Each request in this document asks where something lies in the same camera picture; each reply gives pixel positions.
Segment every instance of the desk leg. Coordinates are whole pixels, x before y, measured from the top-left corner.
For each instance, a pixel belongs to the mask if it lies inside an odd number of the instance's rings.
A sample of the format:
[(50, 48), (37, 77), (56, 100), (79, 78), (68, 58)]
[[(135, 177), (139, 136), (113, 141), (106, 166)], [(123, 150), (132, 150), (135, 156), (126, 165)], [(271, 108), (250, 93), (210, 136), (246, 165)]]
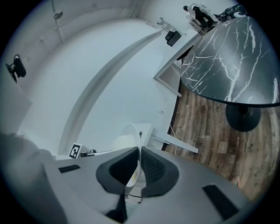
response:
[(180, 93), (178, 93), (177, 90), (175, 90), (174, 88), (172, 88), (169, 84), (167, 84), (166, 82), (164, 82), (162, 79), (160, 79), (160, 77), (154, 77), (155, 80), (159, 81), (161, 84), (163, 84), (164, 86), (166, 86), (169, 90), (171, 90), (175, 95), (177, 95), (179, 98), (182, 97), (182, 95)]
[(183, 149), (186, 149), (186, 150), (189, 150), (191, 152), (194, 152), (194, 153), (198, 153), (198, 149), (177, 139), (177, 138), (174, 138), (173, 136), (171, 135), (168, 135), (168, 134), (165, 134), (165, 133), (157, 133), (155, 134), (155, 137), (159, 138), (159, 139), (162, 139), (163, 141), (167, 141), (173, 145), (176, 145), (178, 147), (181, 147)]
[(157, 141), (160, 141), (160, 142), (166, 143), (167, 145), (170, 145), (170, 143), (169, 143), (169, 142), (164, 141), (163, 139), (158, 138), (158, 137), (156, 137), (156, 136), (154, 136), (154, 139), (155, 139), (155, 140), (157, 140)]

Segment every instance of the wall-mounted camera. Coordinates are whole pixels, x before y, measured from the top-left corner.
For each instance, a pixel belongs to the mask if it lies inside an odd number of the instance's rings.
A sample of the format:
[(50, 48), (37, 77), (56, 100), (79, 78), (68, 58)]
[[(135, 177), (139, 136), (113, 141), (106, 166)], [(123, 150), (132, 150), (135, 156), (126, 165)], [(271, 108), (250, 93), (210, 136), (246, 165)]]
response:
[(6, 67), (16, 83), (17, 83), (17, 79), (15, 74), (17, 74), (18, 78), (24, 77), (26, 75), (26, 70), (25, 67), (23, 66), (23, 63), (21, 62), (21, 58), (19, 54), (16, 54), (14, 56), (14, 63), (12, 63), (11, 65), (6, 64)]

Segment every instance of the table base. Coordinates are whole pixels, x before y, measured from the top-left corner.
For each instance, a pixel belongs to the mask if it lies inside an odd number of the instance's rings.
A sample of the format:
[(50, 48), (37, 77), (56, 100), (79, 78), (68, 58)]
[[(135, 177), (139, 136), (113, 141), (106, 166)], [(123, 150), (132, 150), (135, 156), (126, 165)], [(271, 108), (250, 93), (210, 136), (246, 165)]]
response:
[(227, 122), (233, 129), (248, 132), (257, 127), (261, 119), (261, 109), (227, 105), (226, 117)]

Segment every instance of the white table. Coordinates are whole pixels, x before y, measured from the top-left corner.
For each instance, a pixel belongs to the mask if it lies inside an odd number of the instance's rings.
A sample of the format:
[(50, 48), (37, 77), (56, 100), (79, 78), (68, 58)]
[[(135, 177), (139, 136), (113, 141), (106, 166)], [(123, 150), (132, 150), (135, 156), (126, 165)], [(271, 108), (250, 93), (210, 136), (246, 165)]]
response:
[(157, 72), (154, 76), (154, 79), (162, 83), (169, 90), (175, 93), (177, 96), (181, 97), (181, 94), (178, 93), (178, 90), (173, 88), (169, 83), (160, 78), (160, 76), (190, 47), (192, 47), (196, 42), (198, 42), (202, 36), (194, 31), (189, 29), (186, 35), (183, 35), (163, 56), (163, 59), (157, 69)]

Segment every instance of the marble table top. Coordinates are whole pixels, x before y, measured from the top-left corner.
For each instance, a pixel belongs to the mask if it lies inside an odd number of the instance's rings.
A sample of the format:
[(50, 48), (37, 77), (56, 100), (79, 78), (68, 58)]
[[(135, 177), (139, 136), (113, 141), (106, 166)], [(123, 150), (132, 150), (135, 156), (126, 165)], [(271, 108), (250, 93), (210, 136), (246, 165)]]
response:
[(252, 17), (219, 24), (199, 40), (182, 65), (183, 84), (224, 103), (279, 103), (280, 64), (272, 44)]

